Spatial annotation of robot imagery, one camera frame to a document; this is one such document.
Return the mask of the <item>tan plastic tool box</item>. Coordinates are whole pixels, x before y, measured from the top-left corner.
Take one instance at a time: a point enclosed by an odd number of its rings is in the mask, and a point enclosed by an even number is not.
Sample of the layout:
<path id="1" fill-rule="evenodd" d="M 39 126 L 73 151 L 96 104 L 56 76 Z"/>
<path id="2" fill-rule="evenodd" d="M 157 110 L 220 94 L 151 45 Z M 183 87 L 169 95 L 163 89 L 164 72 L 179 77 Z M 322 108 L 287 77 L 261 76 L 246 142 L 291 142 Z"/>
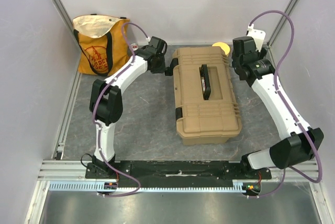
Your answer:
<path id="1" fill-rule="evenodd" d="M 178 48 L 173 76 L 176 132 L 183 145 L 222 144 L 242 129 L 229 59 L 220 47 Z"/>

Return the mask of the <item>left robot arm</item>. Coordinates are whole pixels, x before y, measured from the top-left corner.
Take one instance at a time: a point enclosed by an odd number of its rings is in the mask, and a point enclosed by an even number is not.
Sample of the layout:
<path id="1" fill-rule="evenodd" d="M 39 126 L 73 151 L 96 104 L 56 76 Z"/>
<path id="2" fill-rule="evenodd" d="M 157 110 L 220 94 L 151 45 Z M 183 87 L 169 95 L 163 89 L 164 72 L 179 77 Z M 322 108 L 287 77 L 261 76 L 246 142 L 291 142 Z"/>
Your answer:
<path id="1" fill-rule="evenodd" d="M 96 150 L 92 163 L 103 178 L 115 173 L 114 134 L 116 122 L 123 113 L 122 94 L 128 86 L 147 71 L 153 74 L 164 73 L 167 43 L 151 37 L 149 43 L 135 50 L 134 56 L 115 74 L 96 80 L 92 86 L 90 111 L 96 127 Z"/>

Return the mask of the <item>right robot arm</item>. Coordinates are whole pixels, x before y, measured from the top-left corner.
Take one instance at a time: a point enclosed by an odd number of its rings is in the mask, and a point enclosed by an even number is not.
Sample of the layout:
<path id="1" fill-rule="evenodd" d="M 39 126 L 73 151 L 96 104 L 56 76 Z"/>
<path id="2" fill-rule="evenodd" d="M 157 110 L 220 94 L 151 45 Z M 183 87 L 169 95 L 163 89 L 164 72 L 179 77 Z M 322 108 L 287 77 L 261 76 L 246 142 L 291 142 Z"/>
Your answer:
<path id="1" fill-rule="evenodd" d="M 280 137 L 280 142 L 268 149 L 243 155 L 239 170 L 247 179 L 257 175 L 259 169 L 285 169 L 313 159 L 315 154 L 309 140 L 315 148 L 319 148 L 324 138 L 322 130 L 313 129 L 294 108 L 280 82 L 275 80 L 275 68 L 265 59 L 266 53 L 265 48 L 256 48 L 252 37 L 243 36 L 233 40 L 234 71 L 262 100 Z"/>

